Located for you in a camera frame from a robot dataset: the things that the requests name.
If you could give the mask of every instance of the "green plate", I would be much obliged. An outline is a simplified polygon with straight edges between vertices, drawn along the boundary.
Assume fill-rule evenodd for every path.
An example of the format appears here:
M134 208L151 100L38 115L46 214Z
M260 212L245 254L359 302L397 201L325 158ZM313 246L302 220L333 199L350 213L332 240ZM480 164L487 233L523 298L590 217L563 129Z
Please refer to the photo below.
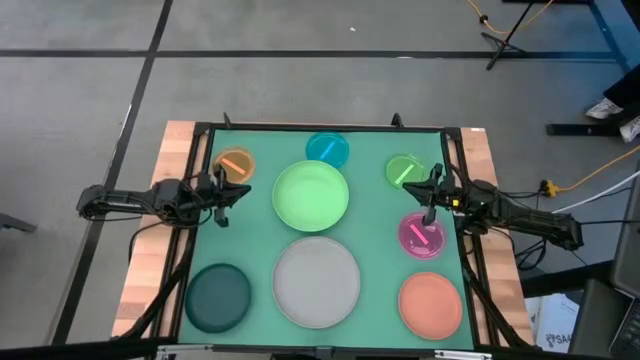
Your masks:
M285 224L300 231L320 231L344 215L349 187L333 166L315 160L286 168L273 186L273 207Z

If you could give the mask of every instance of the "gray plate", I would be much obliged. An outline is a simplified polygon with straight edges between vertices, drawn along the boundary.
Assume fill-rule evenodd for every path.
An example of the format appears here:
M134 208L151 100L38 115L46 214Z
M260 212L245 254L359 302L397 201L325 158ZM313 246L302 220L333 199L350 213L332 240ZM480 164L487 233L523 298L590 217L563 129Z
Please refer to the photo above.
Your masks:
M273 269L273 297L282 313L306 328L333 326L351 313L360 295L355 259L335 240L300 239Z

